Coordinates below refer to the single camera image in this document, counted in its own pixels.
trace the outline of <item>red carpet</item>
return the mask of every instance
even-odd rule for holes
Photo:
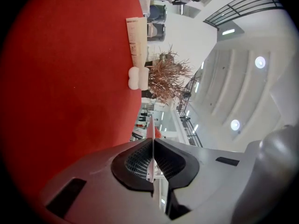
[[[2,152],[35,197],[90,152],[128,142],[141,104],[125,19],[138,0],[30,0],[1,54]]]

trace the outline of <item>ceiling light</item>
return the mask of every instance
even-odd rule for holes
[[[256,63],[256,67],[257,67],[257,68],[262,69],[262,68],[264,68],[265,65],[266,65],[266,60],[265,60],[265,58],[263,58],[262,56],[259,56],[259,57],[256,59],[255,63]]]
[[[233,32],[235,32],[235,29],[227,30],[227,31],[223,32],[222,35],[230,34]]]
[[[230,123],[230,127],[232,128],[232,130],[236,131],[240,128],[240,122],[236,119],[234,119],[231,123]]]
[[[197,92],[198,86],[199,86],[199,82],[196,82],[195,93]]]

